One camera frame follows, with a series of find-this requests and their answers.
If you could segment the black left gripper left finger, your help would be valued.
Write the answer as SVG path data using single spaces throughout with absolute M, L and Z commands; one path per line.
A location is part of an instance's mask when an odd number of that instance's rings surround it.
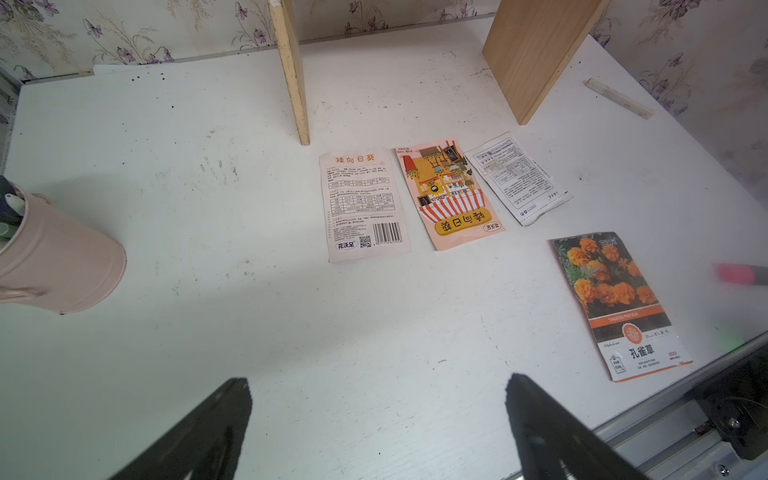
M 251 412 L 248 381 L 231 378 L 113 477 L 232 479 Z

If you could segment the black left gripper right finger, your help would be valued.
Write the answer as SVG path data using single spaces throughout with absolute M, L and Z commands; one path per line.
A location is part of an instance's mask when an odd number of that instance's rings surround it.
M 525 479 L 646 477 L 528 376 L 511 376 L 505 405 Z

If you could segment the orange marigold seed bag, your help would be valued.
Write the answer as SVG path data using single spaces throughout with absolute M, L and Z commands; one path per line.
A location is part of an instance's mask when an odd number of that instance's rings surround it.
M 616 233 L 557 238 L 550 245 L 613 382 L 693 363 Z

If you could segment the white text seed bag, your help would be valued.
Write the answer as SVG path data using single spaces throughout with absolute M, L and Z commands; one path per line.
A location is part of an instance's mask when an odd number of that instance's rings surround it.
M 467 158 L 521 226 L 532 225 L 573 198 L 510 132 L 469 150 Z

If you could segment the white barcode seed bag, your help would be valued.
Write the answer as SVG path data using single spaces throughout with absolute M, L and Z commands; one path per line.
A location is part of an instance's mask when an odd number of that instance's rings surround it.
M 359 260 L 411 250 L 387 149 L 320 156 L 329 261 Z

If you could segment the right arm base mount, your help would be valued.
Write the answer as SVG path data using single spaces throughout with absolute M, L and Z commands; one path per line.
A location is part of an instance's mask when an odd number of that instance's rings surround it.
M 767 451 L 767 354 L 755 353 L 694 389 L 721 438 L 744 460 Z

